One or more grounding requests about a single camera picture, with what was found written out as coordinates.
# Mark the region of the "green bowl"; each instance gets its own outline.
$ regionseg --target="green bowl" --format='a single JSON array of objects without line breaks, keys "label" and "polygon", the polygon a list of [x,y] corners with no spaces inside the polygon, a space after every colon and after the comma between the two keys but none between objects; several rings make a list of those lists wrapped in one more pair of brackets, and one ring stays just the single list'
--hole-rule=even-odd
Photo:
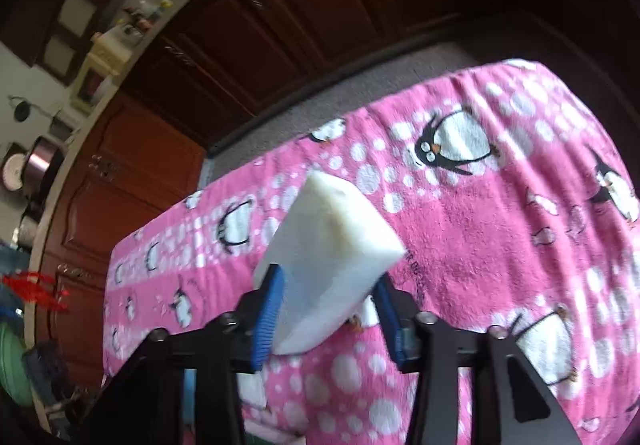
[{"label": "green bowl", "polygon": [[24,344],[7,322],[0,322],[0,384],[12,400],[24,407],[33,404],[31,384],[22,365]]}]

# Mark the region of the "red object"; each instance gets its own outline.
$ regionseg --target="red object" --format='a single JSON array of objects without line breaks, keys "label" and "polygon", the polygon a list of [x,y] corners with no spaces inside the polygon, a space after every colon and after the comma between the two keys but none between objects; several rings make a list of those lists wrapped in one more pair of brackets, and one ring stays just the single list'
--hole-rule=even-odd
[{"label": "red object", "polygon": [[[38,282],[30,281],[32,278],[38,279]],[[2,284],[11,288],[25,302],[34,302],[52,311],[68,309],[66,304],[58,301],[58,298],[40,283],[54,285],[56,281],[53,277],[35,271],[21,271],[14,275],[2,276]],[[66,289],[58,293],[58,297],[66,297],[68,295],[69,292]]]}]

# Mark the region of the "gray floor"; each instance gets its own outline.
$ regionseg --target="gray floor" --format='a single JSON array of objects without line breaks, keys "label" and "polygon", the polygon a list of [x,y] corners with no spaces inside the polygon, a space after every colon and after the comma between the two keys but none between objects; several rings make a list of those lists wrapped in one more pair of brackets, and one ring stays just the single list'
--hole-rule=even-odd
[{"label": "gray floor", "polygon": [[445,40],[368,68],[287,109],[218,154],[203,168],[202,185],[283,142],[345,112],[434,76],[496,60],[538,60],[560,76],[611,133],[636,184],[640,184],[640,123],[634,123],[616,89],[572,47],[528,16],[483,20]]}]

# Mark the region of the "cooking pan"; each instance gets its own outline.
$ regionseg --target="cooking pan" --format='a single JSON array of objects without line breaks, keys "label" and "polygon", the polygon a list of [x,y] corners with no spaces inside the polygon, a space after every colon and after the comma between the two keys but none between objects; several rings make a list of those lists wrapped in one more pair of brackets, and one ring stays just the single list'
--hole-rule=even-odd
[{"label": "cooking pan", "polygon": [[38,136],[22,168],[22,192],[31,202],[44,204],[64,155],[55,143]]}]

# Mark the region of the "white block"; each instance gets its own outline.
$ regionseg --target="white block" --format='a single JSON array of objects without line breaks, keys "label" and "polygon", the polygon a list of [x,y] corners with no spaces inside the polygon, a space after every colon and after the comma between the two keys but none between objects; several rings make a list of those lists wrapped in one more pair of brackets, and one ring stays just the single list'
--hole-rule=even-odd
[{"label": "white block", "polygon": [[311,173],[254,271],[255,287],[271,263],[285,274],[273,352],[316,347],[403,255],[396,232],[353,184]]}]

